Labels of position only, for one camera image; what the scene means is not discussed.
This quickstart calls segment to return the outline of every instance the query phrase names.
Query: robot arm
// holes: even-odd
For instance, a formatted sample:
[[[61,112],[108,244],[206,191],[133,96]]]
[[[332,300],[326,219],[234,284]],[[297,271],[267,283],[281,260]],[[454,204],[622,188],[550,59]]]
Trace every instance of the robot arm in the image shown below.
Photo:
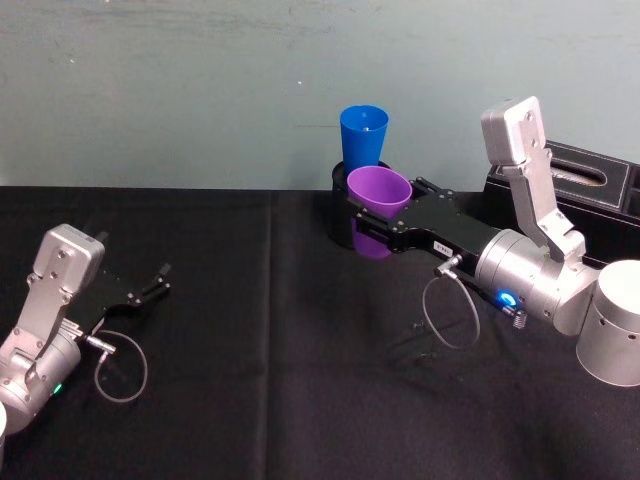
[[[510,181],[525,235],[464,215],[452,191],[421,178],[413,182],[413,202],[390,220],[358,208],[358,230],[396,253],[421,248],[448,266],[456,258],[453,266],[472,276],[493,303],[580,335],[578,359],[595,377],[640,385],[640,295],[634,287],[640,261],[615,262],[602,271],[582,263],[584,237],[556,204],[537,98],[488,110],[482,128],[490,162]]]
[[[7,434],[26,427],[80,361],[77,325],[67,308],[95,276],[104,245],[69,225],[46,233],[27,277],[29,294],[0,347],[0,401]]]
[[[98,239],[69,225],[45,234],[33,273],[27,277],[29,293],[18,322],[0,346],[5,434],[24,429],[76,367],[80,341],[103,352],[100,362],[115,352],[112,345],[93,336],[108,310],[135,310],[168,292],[169,265],[138,292],[99,270],[104,253]],[[80,318],[84,326],[69,316]]]

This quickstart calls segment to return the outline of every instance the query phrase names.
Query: gray cable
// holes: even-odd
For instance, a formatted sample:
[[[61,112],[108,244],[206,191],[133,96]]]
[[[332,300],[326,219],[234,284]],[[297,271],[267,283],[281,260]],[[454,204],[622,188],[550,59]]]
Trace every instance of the gray cable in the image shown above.
[[[149,365],[147,364],[147,357],[145,356],[144,352],[142,351],[142,348],[140,348],[140,345],[138,345],[133,338],[128,337],[124,333],[114,332],[113,330],[100,330],[97,333],[98,334],[106,333],[106,334],[109,334],[109,335],[114,335],[116,337],[124,338],[125,340],[131,342],[131,345],[133,345],[135,347],[135,349],[138,350],[138,353],[140,354],[140,359],[142,360],[142,370],[143,370],[142,385],[140,385],[140,389],[136,393],[131,395],[130,397],[125,397],[125,398],[112,397],[107,392],[105,392],[102,389],[102,387],[100,386],[100,381],[98,380],[98,375],[100,373],[100,369],[102,368],[102,365],[104,364],[104,357],[102,357],[100,359],[100,361],[98,362],[98,365],[96,365],[95,371],[93,372],[93,381],[95,382],[96,388],[98,389],[98,392],[100,393],[100,395],[102,395],[104,398],[106,398],[107,400],[109,400],[111,402],[114,402],[114,403],[132,402],[133,400],[138,398],[140,395],[142,395],[142,392],[144,391],[145,387],[147,386],[147,377],[149,376]]]
[[[433,285],[435,281],[440,280],[442,278],[450,278],[451,280],[456,282],[458,286],[462,289],[464,296],[467,298],[467,301],[471,306],[471,311],[473,312],[473,322],[475,323],[475,327],[476,327],[476,335],[469,345],[454,345],[452,343],[449,343],[447,340],[444,339],[444,337],[440,334],[440,332],[438,332],[438,329],[436,328],[436,326],[431,321],[431,318],[429,317],[429,313],[427,312],[427,300],[426,300],[427,292],[429,291],[429,287],[431,287],[431,285]],[[424,287],[424,290],[422,291],[422,311],[424,312],[424,318],[429,324],[429,326],[431,327],[431,330],[433,330],[434,335],[438,338],[438,340],[440,340],[440,342],[442,342],[444,345],[446,345],[447,347],[453,350],[464,350],[466,348],[470,348],[473,345],[475,345],[475,343],[478,341],[478,338],[480,338],[480,317],[478,316],[478,310],[476,309],[475,303],[473,303],[473,299],[471,298],[471,295],[469,295],[469,291],[467,290],[467,287],[465,287],[464,284],[458,278],[449,277],[446,275],[443,277],[432,278],[429,281],[429,283],[427,283],[426,287]]]

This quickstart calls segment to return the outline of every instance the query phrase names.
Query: gray wall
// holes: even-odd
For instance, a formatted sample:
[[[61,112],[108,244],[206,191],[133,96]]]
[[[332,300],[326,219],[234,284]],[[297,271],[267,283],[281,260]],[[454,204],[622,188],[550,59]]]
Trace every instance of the gray wall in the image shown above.
[[[0,184],[328,188],[338,114],[383,159],[477,190],[480,114],[537,95],[547,136],[638,159],[640,2],[0,2]]]

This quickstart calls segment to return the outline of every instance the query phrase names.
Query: black tablecloth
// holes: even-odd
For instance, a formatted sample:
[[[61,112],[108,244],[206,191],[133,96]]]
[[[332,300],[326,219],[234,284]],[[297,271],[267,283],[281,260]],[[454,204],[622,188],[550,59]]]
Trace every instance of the black tablecloth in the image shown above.
[[[143,396],[100,397],[81,365],[25,431],[2,478],[594,478],[640,476],[637,389],[598,382],[575,339],[523,331],[478,298],[471,350],[422,320],[437,260],[369,261],[324,229],[327,192],[4,188],[0,328],[26,296],[44,232],[109,232],[105,264],[137,284],[167,261],[172,292],[129,333]],[[442,284],[430,310],[472,333]]]

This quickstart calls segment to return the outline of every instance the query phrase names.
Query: blue plastic cup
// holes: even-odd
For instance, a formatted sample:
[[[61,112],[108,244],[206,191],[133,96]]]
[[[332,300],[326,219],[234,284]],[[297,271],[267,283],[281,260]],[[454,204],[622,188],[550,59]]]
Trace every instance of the blue plastic cup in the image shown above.
[[[345,176],[378,165],[388,123],[387,112],[373,105],[353,105],[340,114]]]

